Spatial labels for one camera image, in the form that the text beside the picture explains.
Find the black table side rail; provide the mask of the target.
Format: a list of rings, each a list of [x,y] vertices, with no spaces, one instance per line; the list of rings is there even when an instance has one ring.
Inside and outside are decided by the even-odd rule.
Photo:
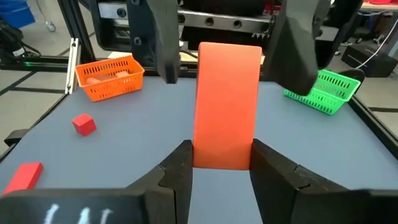
[[[392,154],[398,154],[398,137],[356,96],[348,104]]]

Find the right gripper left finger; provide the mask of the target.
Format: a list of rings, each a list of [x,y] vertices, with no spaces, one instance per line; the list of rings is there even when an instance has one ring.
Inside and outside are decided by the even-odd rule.
[[[0,197],[0,224],[187,224],[193,146],[184,140],[123,189],[18,190]]]

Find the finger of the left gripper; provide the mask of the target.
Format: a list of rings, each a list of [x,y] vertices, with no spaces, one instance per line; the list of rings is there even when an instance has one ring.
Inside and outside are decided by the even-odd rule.
[[[177,0],[127,0],[131,53],[166,83],[180,73]]]
[[[315,38],[330,0],[283,0],[266,47],[264,79],[298,94],[309,94],[318,76]]]

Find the silver angle bracket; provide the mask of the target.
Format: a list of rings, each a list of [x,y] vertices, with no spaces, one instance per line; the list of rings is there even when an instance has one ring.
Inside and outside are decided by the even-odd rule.
[[[75,67],[80,64],[81,46],[78,38],[72,38],[69,48],[65,94],[72,94],[77,86]]]

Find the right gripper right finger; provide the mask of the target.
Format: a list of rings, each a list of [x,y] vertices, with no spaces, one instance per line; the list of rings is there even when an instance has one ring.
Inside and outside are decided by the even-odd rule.
[[[263,224],[398,224],[398,190],[349,190],[258,139],[249,173]]]

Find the orange rectangular block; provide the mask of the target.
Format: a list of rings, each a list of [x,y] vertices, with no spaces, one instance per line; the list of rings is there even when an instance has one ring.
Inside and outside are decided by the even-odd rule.
[[[193,165],[249,169],[262,49],[202,42],[193,127]]]

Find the black frame base rail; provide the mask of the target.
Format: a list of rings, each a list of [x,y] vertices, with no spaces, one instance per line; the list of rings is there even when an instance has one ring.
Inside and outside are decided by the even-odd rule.
[[[0,69],[28,72],[66,72],[68,69],[68,57],[41,56],[40,58],[31,58],[23,62],[0,62]]]

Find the black floor case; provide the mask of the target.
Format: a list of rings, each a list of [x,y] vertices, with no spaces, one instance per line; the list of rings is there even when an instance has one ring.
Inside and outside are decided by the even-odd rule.
[[[350,67],[356,68],[375,52],[376,49],[367,45],[351,45],[346,48],[341,60]],[[368,78],[386,78],[392,73],[397,64],[397,59],[383,52],[378,52],[360,69]]]

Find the black edge bracket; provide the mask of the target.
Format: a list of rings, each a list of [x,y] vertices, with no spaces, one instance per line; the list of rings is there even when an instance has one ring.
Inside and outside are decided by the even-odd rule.
[[[29,129],[18,129],[12,131],[5,139],[4,143],[7,146],[12,146],[13,144],[19,143],[19,141],[29,132]]]

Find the red cube block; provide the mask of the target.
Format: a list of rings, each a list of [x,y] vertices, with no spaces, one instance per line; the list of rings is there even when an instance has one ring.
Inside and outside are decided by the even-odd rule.
[[[94,119],[86,113],[73,118],[72,123],[76,132],[82,136],[88,136],[96,130]]]

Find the red rectangular block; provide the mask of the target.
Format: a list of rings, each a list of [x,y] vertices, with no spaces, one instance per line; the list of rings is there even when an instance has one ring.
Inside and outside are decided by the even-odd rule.
[[[18,190],[33,189],[40,179],[43,169],[44,166],[41,162],[21,164],[8,182],[6,188],[2,191],[1,195],[6,195]]]

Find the green plastic basket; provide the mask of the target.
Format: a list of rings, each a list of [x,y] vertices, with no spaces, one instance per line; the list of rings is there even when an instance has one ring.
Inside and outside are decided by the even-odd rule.
[[[361,81],[331,72],[319,70],[318,79],[307,96],[284,90],[284,96],[299,101],[328,115],[334,115],[348,102],[359,88]]]

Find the orange plastic basket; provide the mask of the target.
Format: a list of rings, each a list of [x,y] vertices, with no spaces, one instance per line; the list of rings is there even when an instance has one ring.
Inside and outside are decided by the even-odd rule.
[[[115,74],[121,71],[130,75],[118,78]],[[132,55],[77,65],[75,73],[79,86],[93,102],[141,90],[143,86],[144,68]],[[90,77],[102,82],[87,85],[86,79]]]

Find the blue plastic bin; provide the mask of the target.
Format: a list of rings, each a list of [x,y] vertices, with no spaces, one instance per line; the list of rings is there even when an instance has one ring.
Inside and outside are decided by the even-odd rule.
[[[35,22],[26,0],[0,0],[0,16],[16,28]]]

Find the black frame post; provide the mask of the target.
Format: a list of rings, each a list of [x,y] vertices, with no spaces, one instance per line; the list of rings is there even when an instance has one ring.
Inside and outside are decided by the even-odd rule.
[[[81,62],[96,60],[91,40],[81,13],[78,0],[57,0],[71,38],[78,39],[81,45]]]

